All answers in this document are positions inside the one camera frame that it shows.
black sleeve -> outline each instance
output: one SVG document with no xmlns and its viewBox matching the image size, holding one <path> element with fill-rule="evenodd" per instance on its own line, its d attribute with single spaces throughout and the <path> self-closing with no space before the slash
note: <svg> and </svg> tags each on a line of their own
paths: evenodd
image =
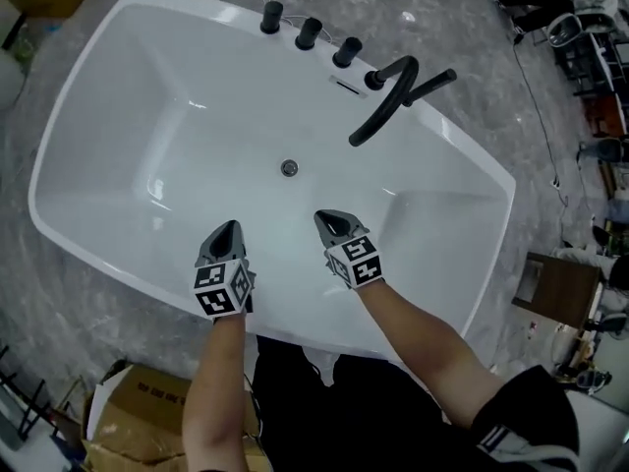
<svg viewBox="0 0 629 472">
<path fill-rule="evenodd" d="M 558 470 L 574 470 L 574 460 L 565 455 L 576 458 L 579 454 L 572 406 L 563 388 L 542 366 L 507 383 L 481 409 L 472 435 L 482 451 L 502 462 L 520 454 L 522 459 L 514 458 L 514 462 L 543 461 Z M 553 451 L 557 457 L 547 458 Z"/>
</svg>

drain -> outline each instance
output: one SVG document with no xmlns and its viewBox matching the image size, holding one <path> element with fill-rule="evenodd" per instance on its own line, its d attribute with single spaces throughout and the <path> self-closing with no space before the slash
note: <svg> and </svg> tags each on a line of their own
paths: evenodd
<svg viewBox="0 0 629 472">
<path fill-rule="evenodd" d="M 299 166 L 297 165 L 297 162 L 295 162 L 293 159 L 286 159 L 284 162 L 282 162 L 282 165 L 279 169 L 282 172 L 282 175 L 284 175 L 285 177 L 294 177 L 299 171 Z"/>
</svg>

marker cube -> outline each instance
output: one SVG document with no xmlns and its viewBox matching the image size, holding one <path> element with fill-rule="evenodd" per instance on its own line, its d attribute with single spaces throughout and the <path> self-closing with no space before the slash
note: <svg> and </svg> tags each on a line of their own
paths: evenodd
<svg viewBox="0 0 629 472">
<path fill-rule="evenodd" d="M 212 318 L 242 313 L 252 283 L 240 259 L 197 267 L 193 293 Z"/>
<path fill-rule="evenodd" d="M 382 278 L 380 256 L 369 234 L 329 248 L 325 256 L 330 261 L 332 272 L 351 288 Z"/>
</svg>

floor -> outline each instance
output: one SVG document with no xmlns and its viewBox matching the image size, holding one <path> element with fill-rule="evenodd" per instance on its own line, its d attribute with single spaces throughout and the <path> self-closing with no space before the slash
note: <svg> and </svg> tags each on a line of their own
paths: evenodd
<svg viewBox="0 0 629 472">
<path fill-rule="evenodd" d="M 495 271 L 467 336 L 504 376 L 552 363 L 556 324 L 510 305 L 529 250 L 549 253 L 560 239 L 589 241 L 591 211 L 602 211 L 596 166 L 575 152 L 589 137 L 580 102 L 545 45 L 527 38 L 518 55 L 540 105 L 550 147 L 569 198 L 563 211 L 550 187 L 554 172 L 542 128 L 512 48 L 508 22 L 490 0 L 281 0 L 285 13 L 317 16 L 337 39 L 358 36 L 361 57 L 384 66 L 403 55 L 421 62 L 421 80 L 454 68 L 459 80 L 428 101 L 487 149 L 516 179 L 517 194 Z M 154 301 L 78 261 L 40 235 L 29 219 L 27 190 L 55 96 L 95 27 L 116 0 L 86 0 L 43 43 L 18 103 L 0 118 L 0 330 L 8 362 L 22 380 L 44 377 L 58 398 L 72 377 L 89 384 L 120 357 L 190 377 L 206 321 Z M 258 0 L 238 4 L 260 10 Z M 531 320 L 539 323 L 530 334 Z M 309 351 L 327 375 L 334 357 Z M 256 349 L 248 341 L 251 371 Z"/>
</svg>

forearm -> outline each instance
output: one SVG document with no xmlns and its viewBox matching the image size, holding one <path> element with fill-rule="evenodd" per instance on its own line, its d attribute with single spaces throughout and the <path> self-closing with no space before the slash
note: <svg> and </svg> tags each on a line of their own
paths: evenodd
<svg viewBox="0 0 629 472">
<path fill-rule="evenodd" d="M 450 421 L 471 427 L 503 382 L 449 324 L 400 296 L 384 281 L 358 290 L 402 362 L 428 388 Z"/>
<path fill-rule="evenodd" d="M 220 319 L 213 327 L 188 392 L 184 439 L 213 446 L 242 441 L 245 316 Z"/>
</svg>

